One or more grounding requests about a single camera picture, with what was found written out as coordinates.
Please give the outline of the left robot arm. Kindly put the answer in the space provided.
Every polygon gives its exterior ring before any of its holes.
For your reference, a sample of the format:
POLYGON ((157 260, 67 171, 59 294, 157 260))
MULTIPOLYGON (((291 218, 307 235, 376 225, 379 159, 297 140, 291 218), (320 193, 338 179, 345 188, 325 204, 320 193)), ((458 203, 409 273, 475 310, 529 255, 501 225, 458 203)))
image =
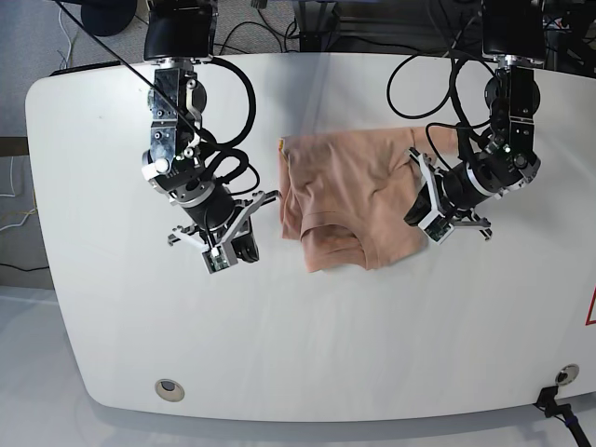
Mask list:
POLYGON ((540 104, 534 67, 546 59, 543 42, 543 4, 540 1, 481 2, 482 50, 477 61, 494 61, 484 90, 488 119, 470 124, 463 110, 457 77, 473 55, 446 48, 451 62, 444 103, 458 118, 453 126, 459 164, 452 167, 439 151, 431 155, 411 148, 409 156, 422 174, 423 186, 404 220, 437 244, 456 229, 493 235, 490 222, 479 216, 482 202, 519 190, 531 183, 541 166, 534 150, 534 116, 540 104))

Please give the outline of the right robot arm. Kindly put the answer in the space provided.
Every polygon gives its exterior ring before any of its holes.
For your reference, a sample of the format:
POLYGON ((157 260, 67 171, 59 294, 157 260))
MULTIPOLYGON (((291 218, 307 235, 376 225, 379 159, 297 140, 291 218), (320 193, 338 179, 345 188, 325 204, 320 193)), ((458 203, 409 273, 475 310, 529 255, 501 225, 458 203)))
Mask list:
POLYGON ((147 7, 143 58, 157 67, 148 91, 152 126, 142 175, 191 220, 174 227, 168 243, 184 241, 198 247, 211 273, 238 262, 256 263, 260 255, 251 216, 280 193, 263 192, 257 185, 236 193, 228 188, 246 171, 256 171, 239 149, 256 117, 252 83, 235 64, 212 54, 215 2, 150 1, 147 7), (246 123, 228 142, 218 142, 203 127, 207 92, 195 71, 198 63, 232 72, 246 89, 246 123))

